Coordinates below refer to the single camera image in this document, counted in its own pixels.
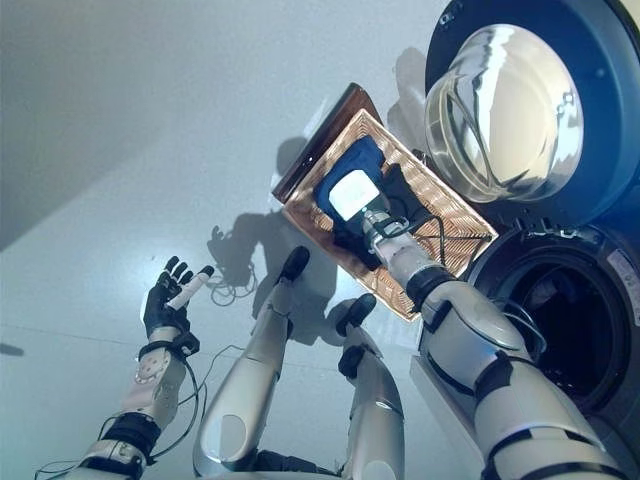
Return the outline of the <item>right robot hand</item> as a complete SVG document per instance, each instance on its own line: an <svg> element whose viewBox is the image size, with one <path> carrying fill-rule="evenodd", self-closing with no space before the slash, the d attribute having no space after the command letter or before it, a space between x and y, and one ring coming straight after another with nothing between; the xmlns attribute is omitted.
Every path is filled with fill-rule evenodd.
<svg viewBox="0 0 640 480"><path fill-rule="evenodd" d="M345 222L367 211L390 211L387 197L364 170L352 170L344 175L329 190L328 200Z"/></svg>

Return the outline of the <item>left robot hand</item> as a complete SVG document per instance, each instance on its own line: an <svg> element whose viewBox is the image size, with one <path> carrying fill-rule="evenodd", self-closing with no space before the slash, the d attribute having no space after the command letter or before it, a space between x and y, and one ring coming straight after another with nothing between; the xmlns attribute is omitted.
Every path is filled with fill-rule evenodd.
<svg viewBox="0 0 640 480"><path fill-rule="evenodd" d="M214 272L213 266L206 265L193 273L186 262L171 257L146 296L142 322L147 338L151 339L161 328L173 328L177 335L189 332L188 303Z"/></svg>

